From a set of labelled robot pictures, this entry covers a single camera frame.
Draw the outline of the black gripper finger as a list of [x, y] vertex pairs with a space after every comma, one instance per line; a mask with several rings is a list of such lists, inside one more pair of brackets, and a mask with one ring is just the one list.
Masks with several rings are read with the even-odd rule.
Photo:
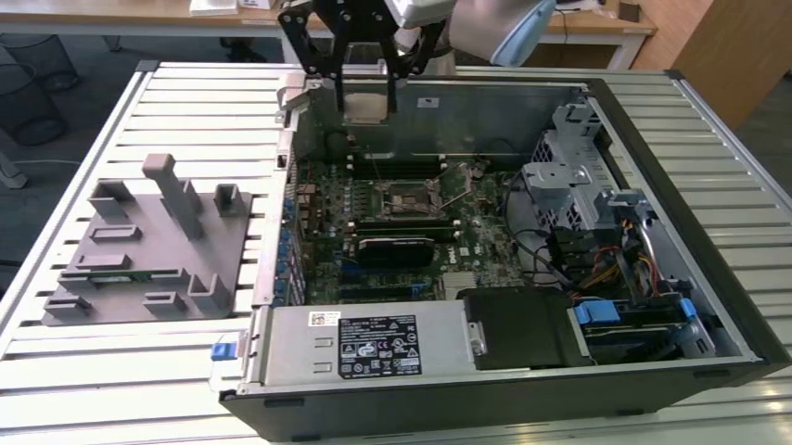
[[[329, 51], [314, 44], [309, 21], [316, 15], [333, 35]], [[346, 53], [346, 1], [290, 1], [278, 14], [278, 23], [305, 72], [330, 81], [336, 105], [345, 110], [344, 60]]]
[[420, 28], [420, 34], [412, 49], [406, 54], [397, 52], [396, 36], [386, 35], [380, 40], [380, 47], [388, 73], [388, 110], [397, 111], [397, 82], [405, 81], [412, 74], [422, 74], [429, 65], [436, 46], [444, 33], [446, 24], [432, 23]]

